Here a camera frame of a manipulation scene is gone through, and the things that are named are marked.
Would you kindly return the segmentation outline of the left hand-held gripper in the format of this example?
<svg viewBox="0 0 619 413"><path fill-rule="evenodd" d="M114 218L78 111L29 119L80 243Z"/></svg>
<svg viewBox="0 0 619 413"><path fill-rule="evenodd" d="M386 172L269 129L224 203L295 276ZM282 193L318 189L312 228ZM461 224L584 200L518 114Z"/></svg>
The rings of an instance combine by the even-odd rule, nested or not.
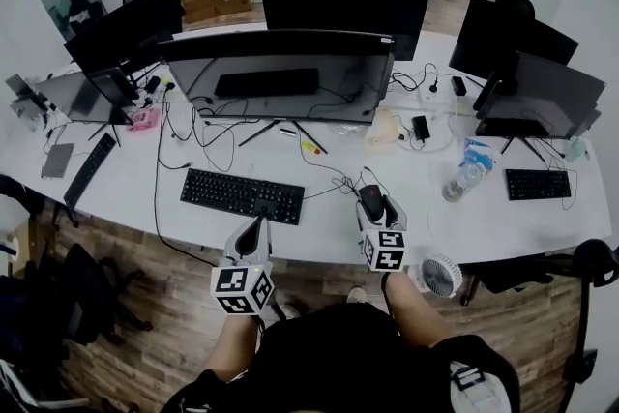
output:
<svg viewBox="0 0 619 413"><path fill-rule="evenodd" d="M272 299L271 227L265 217L245 222L226 240L212 270L210 292L228 315L260 315Z"/></svg>

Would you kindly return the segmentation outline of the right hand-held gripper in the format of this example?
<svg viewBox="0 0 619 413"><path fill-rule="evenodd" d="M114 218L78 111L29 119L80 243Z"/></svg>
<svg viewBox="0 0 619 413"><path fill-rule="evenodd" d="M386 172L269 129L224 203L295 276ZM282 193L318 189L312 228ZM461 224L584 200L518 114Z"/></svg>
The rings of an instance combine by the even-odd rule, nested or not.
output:
<svg viewBox="0 0 619 413"><path fill-rule="evenodd" d="M382 196L384 227L373 226L362 201L357 201L356 216L361 230L361 255L373 272L400 272L406 253L407 216L389 195Z"/></svg>

